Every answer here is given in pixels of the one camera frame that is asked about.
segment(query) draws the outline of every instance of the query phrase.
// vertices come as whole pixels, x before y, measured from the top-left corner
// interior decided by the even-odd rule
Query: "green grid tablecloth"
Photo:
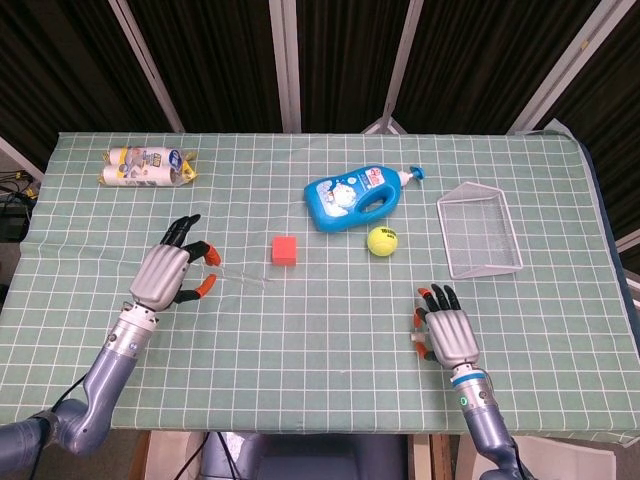
[[[99,186],[102,153],[123,145],[197,150],[179,188]],[[315,231],[302,190],[365,164],[428,178],[374,225]],[[51,405],[98,353],[145,252],[172,219],[200,213],[229,272],[159,328],[114,427],[463,432],[449,372],[410,341],[418,286],[459,293],[514,433],[626,439],[640,431],[640,364],[578,144],[546,136],[62,134],[0,317],[0,423]],[[503,189],[522,250],[515,275],[451,282],[436,200],[463,181]],[[270,264],[295,235],[298,265]],[[186,284],[209,271],[194,265]]]

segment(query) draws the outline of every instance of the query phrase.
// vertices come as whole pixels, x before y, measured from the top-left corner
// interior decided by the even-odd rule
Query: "plastic bottle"
[[[318,230],[340,232],[391,213],[411,178],[422,180],[422,168],[408,173],[370,165],[316,180],[305,187],[304,198]]]

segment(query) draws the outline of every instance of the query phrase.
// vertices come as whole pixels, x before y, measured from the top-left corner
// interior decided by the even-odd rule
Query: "tennis ball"
[[[376,227],[367,237],[369,251],[379,257],[388,257],[398,246],[396,232],[389,227]]]

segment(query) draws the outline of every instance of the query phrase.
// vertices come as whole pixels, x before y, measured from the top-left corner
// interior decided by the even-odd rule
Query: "robotic hand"
[[[176,220],[143,260],[130,288],[133,304],[124,304],[84,377],[87,403],[61,398],[49,410],[0,428],[0,475],[33,464],[42,447],[54,441],[77,455],[89,454],[104,442],[118,397],[156,328],[156,313],[172,302],[200,299],[216,281],[215,275],[209,275],[195,290],[180,289],[194,260],[204,257],[207,265],[220,265],[218,252],[206,242],[182,247],[199,219],[200,215],[193,215]]]
[[[451,383],[459,396],[476,450],[498,466],[497,470],[482,474],[480,480],[532,480],[534,477],[520,461],[518,446],[504,424],[489,375],[476,365],[480,351],[467,314],[460,309],[450,287],[444,287],[446,296],[438,285],[431,288],[436,298],[425,288],[418,290],[428,310],[416,309],[412,340],[420,357],[453,370]],[[433,351],[425,345],[423,322]]]

